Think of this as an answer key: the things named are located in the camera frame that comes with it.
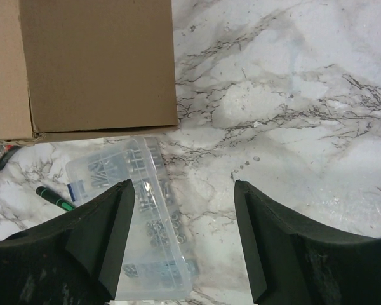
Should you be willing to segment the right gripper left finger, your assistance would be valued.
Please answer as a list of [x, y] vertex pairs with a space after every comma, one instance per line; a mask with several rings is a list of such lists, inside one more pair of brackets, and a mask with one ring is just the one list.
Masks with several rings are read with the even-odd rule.
[[0, 241], [0, 304], [107, 304], [135, 205], [130, 180]]

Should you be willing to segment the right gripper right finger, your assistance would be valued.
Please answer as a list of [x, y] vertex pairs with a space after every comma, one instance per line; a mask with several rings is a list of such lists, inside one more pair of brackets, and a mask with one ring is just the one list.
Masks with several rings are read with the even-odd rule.
[[255, 304], [381, 304], [381, 238], [317, 222], [246, 181], [234, 204]]

